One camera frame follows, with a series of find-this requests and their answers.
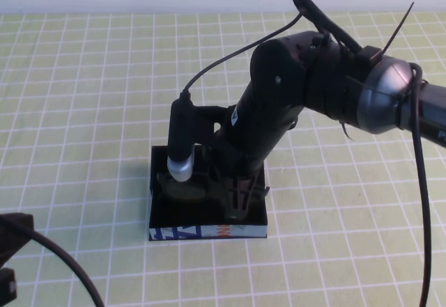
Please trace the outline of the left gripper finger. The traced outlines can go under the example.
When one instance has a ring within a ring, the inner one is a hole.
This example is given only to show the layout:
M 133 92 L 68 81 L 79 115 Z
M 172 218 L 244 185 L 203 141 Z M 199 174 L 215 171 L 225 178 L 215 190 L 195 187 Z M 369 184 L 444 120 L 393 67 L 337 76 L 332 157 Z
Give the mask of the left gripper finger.
M 1 269 L 0 285 L 1 301 L 13 301 L 17 298 L 17 283 L 15 280 L 15 272 L 12 269 Z
M 32 214 L 20 212 L 1 214 L 1 264 L 6 264 L 8 260 L 30 241 L 30 238 L 5 223 L 5 220 L 13 222 L 15 225 L 24 226 L 30 230 L 34 229 Z

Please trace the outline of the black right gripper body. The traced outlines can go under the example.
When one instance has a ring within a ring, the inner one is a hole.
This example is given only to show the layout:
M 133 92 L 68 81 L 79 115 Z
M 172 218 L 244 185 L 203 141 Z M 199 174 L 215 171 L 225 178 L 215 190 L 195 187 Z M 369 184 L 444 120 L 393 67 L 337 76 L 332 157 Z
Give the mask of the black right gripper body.
M 206 146 L 210 163 L 225 178 L 256 174 L 282 138 L 281 127 L 236 127 L 226 125 L 213 134 Z

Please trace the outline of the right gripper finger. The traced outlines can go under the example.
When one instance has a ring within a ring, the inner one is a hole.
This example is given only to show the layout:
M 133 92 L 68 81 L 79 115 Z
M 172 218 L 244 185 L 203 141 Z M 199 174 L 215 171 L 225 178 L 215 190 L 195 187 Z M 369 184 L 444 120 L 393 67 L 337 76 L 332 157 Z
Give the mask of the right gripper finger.
M 233 221 L 260 221 L 266 217 L 266 186 L 264 175 L 224 178 L 225 216 Z
M 224 200 L 226 197 L 226 187 L 222 181 L 220 172 L 213 163 L 209 162 L 207 164 L 206 178 L 206 196 L 213 200 Z

